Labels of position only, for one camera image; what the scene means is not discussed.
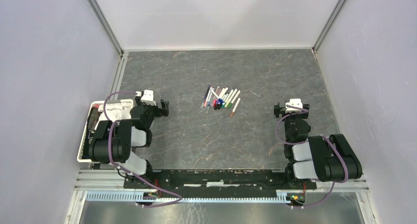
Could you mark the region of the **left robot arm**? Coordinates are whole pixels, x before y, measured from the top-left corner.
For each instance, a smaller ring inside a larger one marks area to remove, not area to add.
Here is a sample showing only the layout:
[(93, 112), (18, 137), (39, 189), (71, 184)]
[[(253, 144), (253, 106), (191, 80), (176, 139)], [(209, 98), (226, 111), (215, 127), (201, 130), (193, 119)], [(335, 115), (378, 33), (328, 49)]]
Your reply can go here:
[(155, 176), (148, 160), (140, 158), (132, 149), (149, 147), (152, 142), (151, 125), (156, 117), (169, 115), (169, 101), (160, 100), (158, 105), (148, 105), (136, 99), (128, 119), (118, 119), (115, 126), (111, 120), (100, 121), (95, 131), (88, 156), (93, 162), (116, 164), (118, 169), (125, 168), (128, 177), (142, 188), (154, 184)]

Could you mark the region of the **brown capped white marker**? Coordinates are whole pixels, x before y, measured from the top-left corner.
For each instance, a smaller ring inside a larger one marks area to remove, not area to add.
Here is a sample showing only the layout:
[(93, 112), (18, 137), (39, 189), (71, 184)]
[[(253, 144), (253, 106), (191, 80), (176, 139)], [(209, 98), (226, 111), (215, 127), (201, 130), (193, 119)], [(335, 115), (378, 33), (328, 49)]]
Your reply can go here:
[(234, 107), (233, 107), (233, 109), (232, 109), (232, 112), (231, 112), (231, 114), (230, 114), (230, 117), (233, 117), (233, 116), (234, 116), (234, 114), (235, 114), (235, 112), (236, 112), (236, 110), (237, 110), (237, 107), (238, 107), (238, 105), (239, 105), (240, 101), (241, 101), (241, 98), (238, 98), (238, 99), (237, 99), (237, 101), (236, 101), (236, 103), (234, 104)]

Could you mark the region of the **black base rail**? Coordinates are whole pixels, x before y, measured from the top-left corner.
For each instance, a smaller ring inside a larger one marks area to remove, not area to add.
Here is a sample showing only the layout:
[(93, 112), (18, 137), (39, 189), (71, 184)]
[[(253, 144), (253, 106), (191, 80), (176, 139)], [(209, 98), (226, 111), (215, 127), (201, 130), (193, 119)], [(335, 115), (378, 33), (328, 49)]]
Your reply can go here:
[(267, 198), (276, 191), (304, 192), (316, 183), (273, 169), (162, 169), (147, 172), (141, 181), (125, 175), (125, 189), (154, 189), (158, 198)]

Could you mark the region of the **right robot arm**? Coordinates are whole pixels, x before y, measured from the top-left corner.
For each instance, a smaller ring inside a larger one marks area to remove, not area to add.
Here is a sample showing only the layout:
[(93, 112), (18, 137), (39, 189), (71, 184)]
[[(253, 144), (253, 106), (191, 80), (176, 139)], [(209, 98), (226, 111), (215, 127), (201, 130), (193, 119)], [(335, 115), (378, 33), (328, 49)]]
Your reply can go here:
[(362, 165), (343, 134), (310, 136), (308, 104), (291, 99), (285, 106), (274, 106), (278, 124), (284, 126), (284, 136), (277, 139), (284, 145), (284, 183), (298, 188), (304, 180), (344, 183), (362, 177)]

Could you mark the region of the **white cloth in basket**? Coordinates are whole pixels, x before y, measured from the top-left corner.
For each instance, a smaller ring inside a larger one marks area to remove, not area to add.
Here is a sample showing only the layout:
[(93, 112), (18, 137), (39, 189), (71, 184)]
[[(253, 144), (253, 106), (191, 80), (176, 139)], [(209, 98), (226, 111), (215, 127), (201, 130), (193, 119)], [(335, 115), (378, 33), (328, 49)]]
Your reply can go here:
[(101, 112), (101, 115), (98, 118), (98, 121), (115, 121), (115, 120), (122, 120), (122, 119), (130, 119), (130, 111), (134, 107), (133, 101), (121, 101), (119, 103), (107, 103), (106, 104), (106, 114), (108, 117), (105, 116), (103, 110), (103, 105), (99, 105), (98, 112)]

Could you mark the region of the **white plastic basket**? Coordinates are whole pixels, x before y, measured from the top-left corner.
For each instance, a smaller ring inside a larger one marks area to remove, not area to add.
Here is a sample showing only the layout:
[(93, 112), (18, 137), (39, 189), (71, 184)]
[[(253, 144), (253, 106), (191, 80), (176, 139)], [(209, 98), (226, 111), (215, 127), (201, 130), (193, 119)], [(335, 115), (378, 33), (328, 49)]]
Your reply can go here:
[[(137, 105), (133, 99), (109, 100), (107, 103), (119, 103), (121, 101), (133, 101), (134, 105)], [(108, 120), (98, 121), (101, 115), (101, 112), (98, 112), (98, 108), (101, 104), (103, 105), (105, 116), (108, 117), (106, 114), (106, 103), (104, 101), (94, 101), (91, 103), (77, 155), (77, 161), (80, 163), (93, 162), (89, 155), (89, 148), (95, 138), (95, 134), (98, 132), (101, 135), (105, 132), (105, 127), (110, 126), (110, 123), (107, 122)]]

